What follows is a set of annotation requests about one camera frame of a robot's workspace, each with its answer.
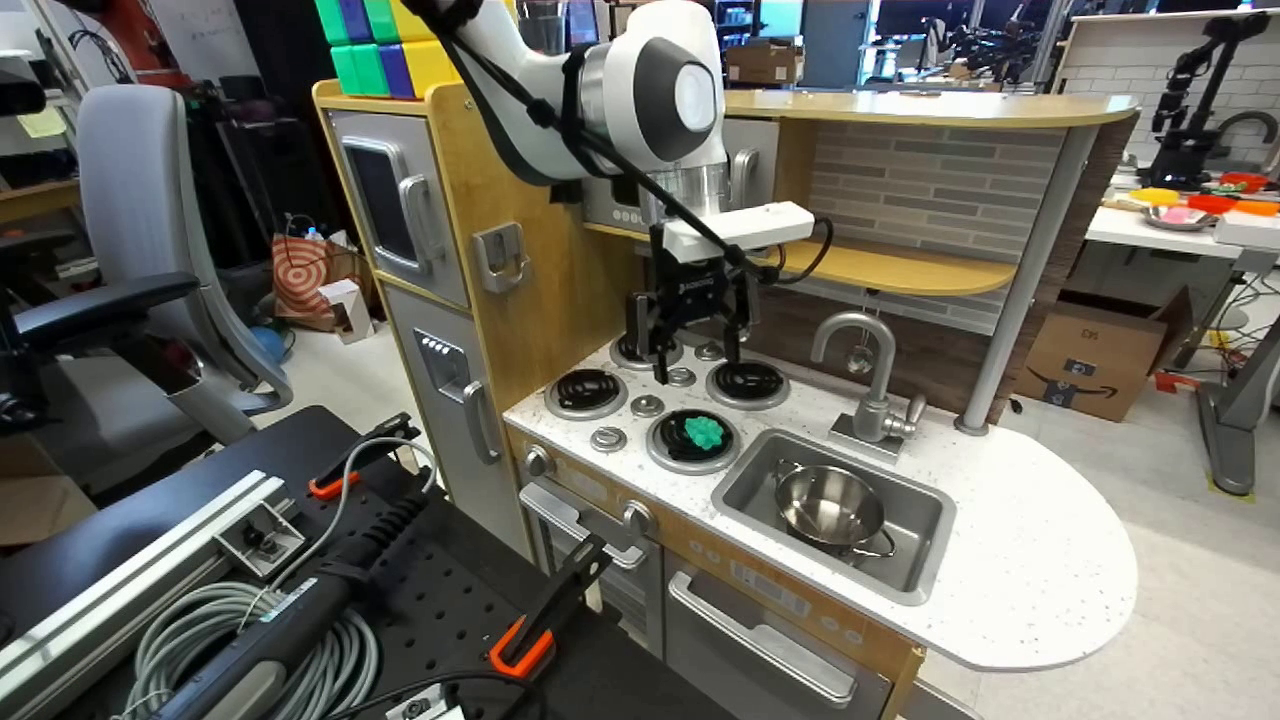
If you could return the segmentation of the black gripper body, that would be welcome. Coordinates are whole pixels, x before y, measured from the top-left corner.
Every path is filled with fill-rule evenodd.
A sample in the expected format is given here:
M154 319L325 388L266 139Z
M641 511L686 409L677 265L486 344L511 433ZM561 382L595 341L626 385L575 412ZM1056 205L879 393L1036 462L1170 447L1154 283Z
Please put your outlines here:
M730 330L748 324L748 267L723 255L677 265L667 254L657 254L648 283L627 297L627 333L677 333L710 315L719 315Z

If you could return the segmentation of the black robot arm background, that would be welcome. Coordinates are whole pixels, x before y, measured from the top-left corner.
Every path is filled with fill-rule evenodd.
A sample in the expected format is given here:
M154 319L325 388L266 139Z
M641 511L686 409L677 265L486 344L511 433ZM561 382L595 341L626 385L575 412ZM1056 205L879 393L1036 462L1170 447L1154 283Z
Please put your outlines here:
M1214 129L1216 92L1235 61L1235 49L1267 30L1264 12L1216 16L1206 24L1206 45L1178 56L1159 103L1154 114L1154 134L1159 139L1154 166L1140 171L1146 188L1184 188L1206 184L1206 166L1220 139Z

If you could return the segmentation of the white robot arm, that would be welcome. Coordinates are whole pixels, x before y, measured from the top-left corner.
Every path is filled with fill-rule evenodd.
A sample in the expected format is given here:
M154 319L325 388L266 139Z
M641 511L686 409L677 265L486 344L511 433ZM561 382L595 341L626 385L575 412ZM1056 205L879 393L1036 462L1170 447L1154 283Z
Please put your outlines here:
M499 0L402 0L479 103L499 161L530 184L631 181L661 217L648 223L654 291L627 315L654 375L688 319L748 319L745 254L682 188L723 161L723 66L700 0L644 0L621 37L541 53Z

